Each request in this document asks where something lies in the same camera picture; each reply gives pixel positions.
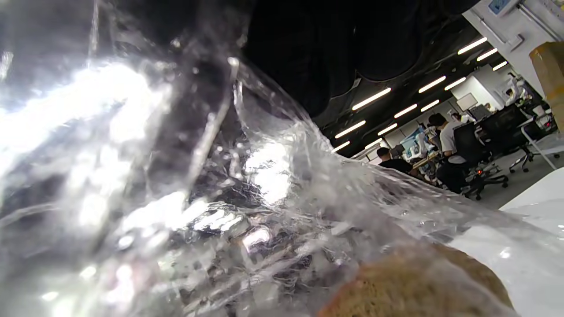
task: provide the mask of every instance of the desk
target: desk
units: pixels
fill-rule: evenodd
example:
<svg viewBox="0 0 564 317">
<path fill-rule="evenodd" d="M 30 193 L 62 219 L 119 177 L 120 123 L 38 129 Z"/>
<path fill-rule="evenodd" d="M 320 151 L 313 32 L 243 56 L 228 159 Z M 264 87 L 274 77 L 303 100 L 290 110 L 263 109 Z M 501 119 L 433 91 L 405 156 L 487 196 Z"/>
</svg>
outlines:
<svg viewBox="0 0 564 317">
<path fill-rule="evenodd" d="M 553 233 L 555 241 L 558 241 L 558 237 L 564 240 L 561 227 L 564 226 L 564 214 L 561 212 L 562 182 L 564 168 L 548 174 L 501 210 Z M 521 317 L 564 316 L 561 296 L 564 274 L 548 274 L 539 270 L 546 259 L 536 258 L 530 249 L 523 249 L 521 243 L 516 243 L 491 227 L 474 226 L 449 245 L 491 268 L 503 281 Z"/>
<path fill-rule="evenodd" d="M 418 168 L 422 167 L 423 165 L 432 161 L 437 156 L 439 156 L 439 152 L 433 152 L 433 153 L 429 154 L 426 159 L 413 164 L 413 168 L 418 169 Z"/>
<path fill-rule="evenodd" d="M 549 115 L 550 113 L 552 113 L 552 110 L 550 109 L 546 110 L 545 116 Z M 539 145 L 525 131 L 525 126 L 533 121 L 536 121 L 537 119 L 538 118 L 530 118 L 529 120 L 520 124 L 521 133 L 525 136 L 525 138 L 527 138 L 527 140 L 529 141 L 529 143 L 531 143 L 531 145 L 535 148 L 535 150 L 537 150 L 538 153 L 544 158 L 544 160 L 548 163 L 548 165 L 550 165 L 550 167 L 553 170 L 556 170 L 556 166 L 550 161 L 550 159 L 548 159 L 547 155 L 564 152 L 564 144 L 555 144 L 554 146 L 551 146 L 548 149 L 541 150 Z"/>
</svg>

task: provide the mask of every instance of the bread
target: bread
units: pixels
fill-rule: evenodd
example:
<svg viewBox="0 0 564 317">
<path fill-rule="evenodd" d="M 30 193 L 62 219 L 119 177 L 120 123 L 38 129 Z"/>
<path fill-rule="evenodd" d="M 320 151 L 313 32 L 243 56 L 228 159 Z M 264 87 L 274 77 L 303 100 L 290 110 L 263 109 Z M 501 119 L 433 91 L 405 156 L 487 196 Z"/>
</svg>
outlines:
<svg viewBox="0 0 564 317">
<path fill-rule="evenodd" d="M 433 248 L 437 255 L 465 270 L 495 298 L 481 294 L 472 286 L 464 287 L 464 284 L 441 278 L 444 273 L 433 269 L 433 265 L 439 263 L 430 257 L 408 256 L 409 253 L 403 252 L 362 266 L 356 279 L 344 285 L 331 303 L 319 311 L 318 317 L 502 315 L 494 314 L 501 309 L 492 303 L 494 300 L 513 308 L 502 282 L 488 267 L 466 253 L 444 245 L 434 245 Z"/>
</svg>

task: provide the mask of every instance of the black ceiling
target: black ceiling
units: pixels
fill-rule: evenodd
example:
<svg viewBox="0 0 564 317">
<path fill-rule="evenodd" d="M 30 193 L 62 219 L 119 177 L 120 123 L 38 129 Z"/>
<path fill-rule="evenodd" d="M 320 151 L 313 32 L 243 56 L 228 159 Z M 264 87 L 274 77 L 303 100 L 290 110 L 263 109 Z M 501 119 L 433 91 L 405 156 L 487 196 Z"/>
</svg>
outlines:
<svg viewBox="0 0 564 317">
<path fill-rule="evenodd" d="M 452 97 L 452 94 L 450 91 L 444 91 L 445 86 L 461 77 L 468 76 L 481 66 L 497 63 L 501 58 L 499 54 L 492 55 L 480 62 L 476 61 L 478 55 L 492 49 L 488 43 L 462 55 L 457 54 L 459 49 L 481 37 L 466 20 L 461 19 L 451 23 L 430 45 L 429 54 L 424 57 L 425 62 L 417 64 L 412 70 L 393 80 L 376 83 L 361 80 L 359 86 L 348 94 L 333 98 L 325 112 L 314 118 L 314 121 L 335 147 L 346 141 L 351 142 L 339 151 L 341 155 L 347 157 L 355 155 L 366 145 L 378 139 L 377 133 L 390 124 L 397 122 L 401 126 L 421 114 L 415 109 L 394 119 L 396 113 L 413 104 L 422 107 L 437 99 L 447 100 Z M 426 92 L 421 94 L 418 92 L 420 88 L 442 76 L 446 76 L 447 79 Z M 357 111 L 351 110 L 353 105 L 388 87 L 392 89 L 390 93 Z M 364 126 L 342 138 L 334 138 L 340 131 L 363 120 L 367 122 Z"/>
<path fill-rule="evenodd" d="M 350 141 L 339 151 L 350 157 L 374 142 L 396 113 L 450 98 L 446 85 L 499 58 L 476 62 L 480 52 L 492 49 L 488 43 L 457 54 L 481 38 L 461 16 L 477 2 L 258 0 L 244 53 L 304 106 L 334 146 Z M 418 93 L 441 76 L 447 79 Z M 351 110 L 388 87 L 391 93 Z M 412 111 L 397 123 L 418 115 Z M 363 120 L 364 126 L 335 140 Z"/>
</svg>

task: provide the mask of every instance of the cardboard box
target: cardboard box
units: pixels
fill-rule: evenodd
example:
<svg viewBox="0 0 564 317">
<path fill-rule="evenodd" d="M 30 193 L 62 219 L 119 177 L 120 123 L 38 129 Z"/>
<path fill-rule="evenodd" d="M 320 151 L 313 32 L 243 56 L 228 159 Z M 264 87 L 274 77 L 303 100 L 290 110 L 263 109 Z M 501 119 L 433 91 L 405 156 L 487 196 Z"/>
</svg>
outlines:
<svg viewBox="0 0 564 317">
<path fill-rule="evenodd" d="M 529 54 L 560 131 L 564 131 L 564 42 L 548 42 Z"/>
</svg>

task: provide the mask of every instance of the black shirt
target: black shirt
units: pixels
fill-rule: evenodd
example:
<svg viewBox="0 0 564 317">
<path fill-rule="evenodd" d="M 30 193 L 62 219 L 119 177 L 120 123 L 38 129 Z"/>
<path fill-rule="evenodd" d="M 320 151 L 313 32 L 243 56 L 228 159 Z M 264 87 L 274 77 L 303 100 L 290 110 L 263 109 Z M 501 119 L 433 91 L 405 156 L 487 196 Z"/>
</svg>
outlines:
<svg viewBox="0 0 564 317">
<path fill-rule="evenodd" d="M 383 168 L 395 169 L 405 174 L 409 174 L 409 172 L 413 169 L 413 166 L 402 160 L 401 158 L 392 158 L 391 160 L 384 161 L 379 164 Z"/>
</svg>

